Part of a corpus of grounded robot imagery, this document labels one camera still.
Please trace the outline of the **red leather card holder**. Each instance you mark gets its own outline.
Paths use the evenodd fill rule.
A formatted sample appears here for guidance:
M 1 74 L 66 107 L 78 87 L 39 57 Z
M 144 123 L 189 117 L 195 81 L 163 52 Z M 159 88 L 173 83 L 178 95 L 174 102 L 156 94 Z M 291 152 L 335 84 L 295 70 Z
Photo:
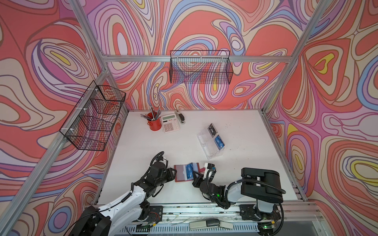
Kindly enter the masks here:
M 174 165 L 176 170 L 175 181 L 178 182 L 187 182 L 194 180 L 194 172 L 203 173 L 205 168 L 200 168 L 199 163 L 192 162 L 185 165 Z

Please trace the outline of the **blue credit card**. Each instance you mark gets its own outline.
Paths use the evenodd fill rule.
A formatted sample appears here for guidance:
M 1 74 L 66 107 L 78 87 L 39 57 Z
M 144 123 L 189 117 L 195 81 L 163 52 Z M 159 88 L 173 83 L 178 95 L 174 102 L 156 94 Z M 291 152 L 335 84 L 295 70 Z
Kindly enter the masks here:
M 214 138 L 214 141 L 215 141 L 215 144 L 217 146 L 217 148 L 219 150 L 222 150 L 225 146 L 224 142 L 222 141 L 220 135 L 217 135 L 215 138 Z
M 187 164 L 185 166 L 185 177 L 186 177 L 186 180 L 187 181 L 190 181 L 193 179 L 193 171 L 194 171 L 194 166 L 193 166 L 193 163 L 190 163 L 190 164 Z

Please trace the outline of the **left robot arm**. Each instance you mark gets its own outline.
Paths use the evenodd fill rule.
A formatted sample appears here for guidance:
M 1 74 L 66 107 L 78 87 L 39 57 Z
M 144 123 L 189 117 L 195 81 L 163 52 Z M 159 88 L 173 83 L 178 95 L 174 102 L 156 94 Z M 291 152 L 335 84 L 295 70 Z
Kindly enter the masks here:
M 177 171 L 162 161 L 154 162 L 130 191 L 101 207 L 87 207 L 79 219 L 65 232 L 66 236 L 114 236 L 134 221 L 150 217 L 148 199 L 156 189 L 175 180 Z

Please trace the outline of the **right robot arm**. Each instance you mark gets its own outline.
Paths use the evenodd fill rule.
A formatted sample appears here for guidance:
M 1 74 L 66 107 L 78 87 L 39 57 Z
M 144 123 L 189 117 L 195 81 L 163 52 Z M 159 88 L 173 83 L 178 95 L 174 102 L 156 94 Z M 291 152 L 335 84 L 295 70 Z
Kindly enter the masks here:
M 217 186 L 212 183 L 216 168 L 211 165 L 205 173 L 193 172 L 193 186 L 199 188 L 203 197 L 222 209 L 229 209 L 241 198 L 249 197 L 256 200 L 255 204 L 240 206 L 243 220 L 278 221 L 282 219 L 280 209 L 283 195 L 280 174 L 273 170 L 243 168 L 241 179 L 229 185 Z

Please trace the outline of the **black VIP credit card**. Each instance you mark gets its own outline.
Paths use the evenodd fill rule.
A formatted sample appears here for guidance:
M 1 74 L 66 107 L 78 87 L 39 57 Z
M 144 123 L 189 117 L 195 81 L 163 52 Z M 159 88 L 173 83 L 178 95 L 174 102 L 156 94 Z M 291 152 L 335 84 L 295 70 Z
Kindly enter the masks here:
M 213 124 L 210 124 L 210 125 L 208 126 L 208 131 L 209 131 L 211 137 L 215 137 L 216 134 L 217 134 L 217 130 L 215 129 L 215 127 L 214 127 Z

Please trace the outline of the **clear acrylic card stand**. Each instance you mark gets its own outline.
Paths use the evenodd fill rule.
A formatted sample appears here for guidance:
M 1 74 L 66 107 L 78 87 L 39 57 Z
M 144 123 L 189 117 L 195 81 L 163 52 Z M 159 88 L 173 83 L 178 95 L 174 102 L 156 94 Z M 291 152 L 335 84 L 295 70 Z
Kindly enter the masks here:
M 215 157 L 222 156 L 224 148 L 222 150 L 219 150 L 215 144 L 214 138 L 217 135 L 220 135 L 219 132 L 217 132 L 215 137 L 211 137 L 209 131 L 208 131 L 208 126 L 200 131 L 197 134 L 198 141 L 205 153 L 205 156 L 208 160 L 213 159 Z

